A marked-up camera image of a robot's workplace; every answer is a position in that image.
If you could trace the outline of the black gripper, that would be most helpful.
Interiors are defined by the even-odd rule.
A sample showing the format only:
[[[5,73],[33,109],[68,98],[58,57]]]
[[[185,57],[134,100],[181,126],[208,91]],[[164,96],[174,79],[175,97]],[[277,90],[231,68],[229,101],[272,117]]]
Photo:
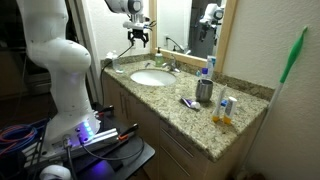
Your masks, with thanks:
[[[149,36],[147,33],[144,33],[142,30],[136,30],[133,29],[132,31],[128,32],[128,39],[130,41],[131,46],[135,46],[135,40],[134,39],[140,39],[143,41],[143,47],[145,48],[147,46],[147,43],[149,41]]]

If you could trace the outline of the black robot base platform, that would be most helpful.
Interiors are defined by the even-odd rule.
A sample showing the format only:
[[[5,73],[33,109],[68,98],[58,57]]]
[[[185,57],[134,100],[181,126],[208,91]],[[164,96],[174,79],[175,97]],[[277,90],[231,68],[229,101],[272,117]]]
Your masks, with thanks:
[[[128,134],[123,141],[99,142],[93,147],[82,147],[71,153],[73,166],[67,156],[53,161],[36,163],[31,155],[32,165],[27,166],[27,156],[22,149],[5,154],[0,160],[0,180],[40,180],[40,171],[47,165],[62,163],[68,170],[74,169],[78,180],[128,180],[148,163],[155,150],[138,135]]]

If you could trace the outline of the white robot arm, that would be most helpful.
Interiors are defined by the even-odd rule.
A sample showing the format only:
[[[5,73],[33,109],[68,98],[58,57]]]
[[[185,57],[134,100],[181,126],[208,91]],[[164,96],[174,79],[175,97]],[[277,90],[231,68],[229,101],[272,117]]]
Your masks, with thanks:
[[[62,152],[64,137],[78,147],[79,139],[91,141],[100,121],[91,108],[85,75],[91,65],[89,51],[66,38],[68,13],[65,0],[16,0],[21,13],[27,55],[49,71],[57,114],[46,126],[41,155]]]

